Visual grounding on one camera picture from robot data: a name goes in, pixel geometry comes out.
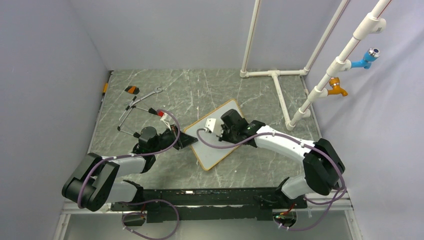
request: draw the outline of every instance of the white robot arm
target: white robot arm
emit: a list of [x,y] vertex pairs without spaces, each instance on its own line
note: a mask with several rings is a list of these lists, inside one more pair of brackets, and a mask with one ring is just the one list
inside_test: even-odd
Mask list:
[[[296,138],[276,131],[257,120],[248,123],[234,109],[224,113],[221,119],[207,119],[205,131],[217,135],[219,141],[234,144],[253,137],[251,140],[244,142],[244,144],[255,148],[268,149],[299,161],[303,165],[304,171],[295,177],[284,179],[276,191],[276,195],[280,195],[280,200],[286,203],[290,203],[297,197],[308,193],[318,193],[327,196],[333,188],[338,187],[339,176],[335,168],[324,156],[305,147],[305,145],[324,152],[330,156],[341,173],[345,171],[345,166],[329,141],[323,138],[317,142]],[[200,141],[205,143],[200,136],[198,137]]]

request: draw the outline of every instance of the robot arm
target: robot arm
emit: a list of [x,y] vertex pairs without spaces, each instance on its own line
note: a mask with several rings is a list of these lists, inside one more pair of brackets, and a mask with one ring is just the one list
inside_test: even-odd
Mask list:
[[[217,135],[219,141],[234,144],[260,133],[286,135],[289,139],[295,139],[323,151],[336,163],[341,173],[345,171],[345,166],[329,141],[323,138],[317,142],[299,139],[276,131],[257,120],[248,123],[234,109],[224,113],[221,119],[207,119],[205,128],[208,132]],[[295,198],[307,193],[318,193],[325,196],[330,194],[330,191],[338,185],[339,176],[336,170],[319,153],[289,139],[279,136],[261,135],[244,144],[255,148],[268,149],[302,163],[304,171],[301,174],[284,179],[278,186],[275,193],[277,198],[282,201],[290,203]]]
[[[177,137],[177,127],[170,125],[162,134],[158,134],[154,127],[148,126],[140,133],[134,133],[138,143],[132,149],[133,155],[156,153],[168,148]],[[180,150],[197,141],[197,138],[180,132],[179,139],[173,146]],[[83,187],[83,182],[89,172],[101,160],[107,157],[89,153],[78,165],[73,174],[68,178],[62,188],[62,196],[73,202],[78,201],[78,195]],[[90,211],[97,211],[105,203],[116,202],[143,202],[143,187],[135,182],[116,178],[128,174],[142,174],[150,170],[156,161],[154,155],[144,157],[126,157],[106,161],[95,169],[84,188],[81,206]]]

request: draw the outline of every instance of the gray marble surface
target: gray marble surface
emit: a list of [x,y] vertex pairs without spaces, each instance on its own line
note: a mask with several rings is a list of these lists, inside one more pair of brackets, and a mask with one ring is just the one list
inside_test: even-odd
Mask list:
[[[236,99],[248,122],[258,120],[272,128],[306,140],[317,140],[313,119],[299,121],[289,132],[271,77],[240,78],[239,69],[145,69],[112,72],[104,98],[91,152],[103,156],[128,154],[137,139],[117,130],[125,103],[133,95],[124,91],[129,86],[140,88],[139,96],[154,87],[164,91],[138,103],[141,108],[163,108],[174,113],[182,129],[208,114],[229,99]],[[280,76],[288,112],[293,116],[305,101],[306,94],[299,76]],[[129,132],[140,132],[153,126],[165,130],[160,117],[135,109],[125,123]],[[204,171],[190,147],[171,149],[156,156],[156,163],[146,173],[131,174],[132,180],[146,189],[249,188],[275,187],[301,172],[301,165],[272,151],[241,146],[214,166]]]

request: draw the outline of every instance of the wrench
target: wrench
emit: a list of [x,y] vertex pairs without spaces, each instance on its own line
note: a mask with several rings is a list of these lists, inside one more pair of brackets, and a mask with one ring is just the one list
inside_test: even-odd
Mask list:
[[164,89],[161,86],[157,86],[153,89],[153,91],[147,93],[146,95],[142,96],[142,97],[138,97],[137,100],[135,100],[131,105],[137,104],[140,101],[143,101],[144,99],[152,96],[153,94],[160,94],[164,91]]

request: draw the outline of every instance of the blue faucet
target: blue faucet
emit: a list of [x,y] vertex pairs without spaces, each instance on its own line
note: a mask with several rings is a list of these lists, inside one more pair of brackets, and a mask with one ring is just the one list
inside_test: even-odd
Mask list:
[[380,50],[377,48],[370,48],[364,55],[362,60],[353,61],[351,68],[364,68],[369,69],[371,63],[380,57]]

